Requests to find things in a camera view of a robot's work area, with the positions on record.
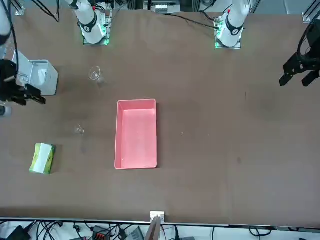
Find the floor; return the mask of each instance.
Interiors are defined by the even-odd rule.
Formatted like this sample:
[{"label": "floor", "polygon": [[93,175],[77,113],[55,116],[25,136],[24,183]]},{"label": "floor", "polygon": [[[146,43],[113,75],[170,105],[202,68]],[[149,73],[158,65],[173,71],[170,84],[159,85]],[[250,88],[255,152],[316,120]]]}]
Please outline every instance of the floor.
[{"label": "floor", "polygon": [[[11,232],[19,225],[22,227],[26,227],[31,222],[6,222],[3,223],[0,227],[0,238],[7,238]],[[92,236],[92,233],[90,229],[84,224],[84,223],[76,223],[77,226],[80,227],[80,236],[87,237],[86,239],[89,239]],[[89,227],[93,227],[95,224],[88,223]],[[56,225],[51,230],[51,235],[54,238],[54,240],[73,240],[79,238],[76,230],[73,228],[73,223],[64,223],[62,227],[59,227]],[[108,228],[108,224],[99,224],[102,228]],[[122,225],[121,228],[124,229],[128,225]],[[138,226],[133,225],[130,226],[126,230],[126,234],[129,235],[132,231],[134,231]],[[30,230],[29,235],[31,236],[32,240],[37,239],[37,228],[38,223]],[[212,240],[212,227],[198,227],[198,226],[178,226],[178,233],[180,238],[189,238],[194,237],[194,240]],[[42,231],[43,227],[39,227],[39,233]],[[148,231],[147,225],[141,225],[140,229],[145,236]],[[163,226],[165,235],[163,231],[160,233],[160,239],[161,240],[172,240],[176,236],[175,228],[170,225],[164,225]],[[260,234],[265,234],[268,231],[267,230],[260,230]],[[43,239],[45,234],[45,231],[39,236],[39,239]],[[214,229],[214,240],[231,240],[231,239],[237,239],[237,240],[259,240],[258,237],[255,237],[250,234],[248,229],[238,229],[238,228],[225,228],[225,227],[216,227]],[[262,240],[320,240],[320,233],[312,233],[312,232],[294,232],[294,231],[281,231],[281,230],[273,230],[270,235],[268,236],[262,236]]]}]

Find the metal frame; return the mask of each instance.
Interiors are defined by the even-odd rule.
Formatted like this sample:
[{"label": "metal frame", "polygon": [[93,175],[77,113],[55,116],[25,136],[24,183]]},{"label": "metal frame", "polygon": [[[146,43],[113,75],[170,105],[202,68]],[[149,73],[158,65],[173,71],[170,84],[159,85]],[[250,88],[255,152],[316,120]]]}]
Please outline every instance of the metal frame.
[{"label": "metal frame", "polygon": [[[118,221],[118,220],[96,220],[96,219],[78,219],[78,218],[33,218],[33,217],[0,217],[0,221],[9,222],[33,222],[61,221],[64,223],[86,223],[86,224],[126,224],[126,225],[150,225],[149,221]],[[185,227],[206,227],[206,228],[229,228],[229,229],[249,229],[250,227],[259,230],[275,230],[287,232],[307,232],[320,233],[320,228],[303,226],[272,226],[272,225],[247,225],[247,224],[209,224],[209,223],[183,223],[183,222],[165,222],[163,226],[185,226]]]},{"label": "metal frame", "polygon": [[311,19],[320,11],[320,0],[314,0],[308,8],[302,13],[302,19],[305,24],[310,23]]},{"label": "metal frame", "polygon": [[255,4],[253,5],[253,7],[251,8],[251,11],[250,11],[251,14],[254,14],[254,13],[256,12],[256,10],[257,10],[260,2],[261,2],[261,0],[257,0],[257,1],[255,2]]},{"label": "metal frame", "polygon": [[14,15],[23,16],[25,14],[26,8],[23,4],[23,0],[11,0],[11,4],[15,8]]}]

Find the white device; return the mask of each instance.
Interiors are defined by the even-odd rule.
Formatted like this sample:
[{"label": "white device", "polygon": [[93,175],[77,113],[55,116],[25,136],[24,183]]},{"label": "white device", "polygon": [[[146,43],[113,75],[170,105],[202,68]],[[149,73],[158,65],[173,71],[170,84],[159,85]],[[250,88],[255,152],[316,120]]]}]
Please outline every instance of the white device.
[{"label": "white device", "polygon": [[[8,1],[4,0],[5,7],[8,9]],[[11,25],[8,20],[6,9],[0,2],[0,46],[4,45],[10,37]]]},{"label": "white device", "polygon": [[[20,51],[19,71],[16,84],[30,84],[41,91],[41,96],[52,96],[57,92],[58,72],[48,60],[29,60]],[[12,61],[17,62],[16,53]]]},{"label": "white device", "polygon": [[232,48],[238,43],[249,10],[248,0],[232,0],[230,11],[222,15],[222,27],[217,35],[224,46]]},{"label": "white device", "polygon": [[65,0],[79,20],[82,35],[90,44],[99,43],[106,35],[106,14],[93,10],[88,0]]}]

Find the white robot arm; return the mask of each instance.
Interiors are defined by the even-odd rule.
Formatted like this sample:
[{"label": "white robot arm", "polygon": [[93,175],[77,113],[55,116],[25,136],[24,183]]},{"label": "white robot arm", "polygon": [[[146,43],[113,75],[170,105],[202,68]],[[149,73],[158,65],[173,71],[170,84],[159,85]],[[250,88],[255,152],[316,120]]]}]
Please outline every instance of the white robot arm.
[{"label": "white robot arm", "polygon": [[88,0],[65,0],[79,20],[82,35],[90,44],[99,43],[105,36],[106,17],[99,10],[93,10]]},{"label": "white robot arm", "polygon": [[[8,2],[5,2],[4,5],[8,9]],[[11,25],[6,14],[6,10],[2,3],[0,2],[0,46],[4,45],[11,34]]]},{"label": "white robot arm", "polygon": [[222,28],[217,36],[224,46],[232,48],[238,43],[249,10],[248,0],[232,0],[230,11],[222,16]]}]

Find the brown table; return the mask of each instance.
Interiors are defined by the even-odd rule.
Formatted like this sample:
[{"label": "brown table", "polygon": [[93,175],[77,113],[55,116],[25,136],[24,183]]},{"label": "brown table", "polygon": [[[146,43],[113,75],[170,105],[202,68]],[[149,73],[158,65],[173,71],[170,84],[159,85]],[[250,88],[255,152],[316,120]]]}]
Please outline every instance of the brown table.
[{"label": "brown table", "polygon": [[[186,17],[207,23],[199,13]],[[46,105],[0,120],[2,216],[320,227],[320,82],[278,80],[306,27],[250,15],[242,50],[213,31],[147,11],[116,14],[109,46],[83,46],[77,19],[16,18],[19,50],[59,73]],[[100,66],[108,81],[88,79]],[[115,170],[118,100],[156,99],[158,168]],[[74,133],[81,124],[85,133]],[[52,173],[29,173],[35,143],[57,146]]]}]

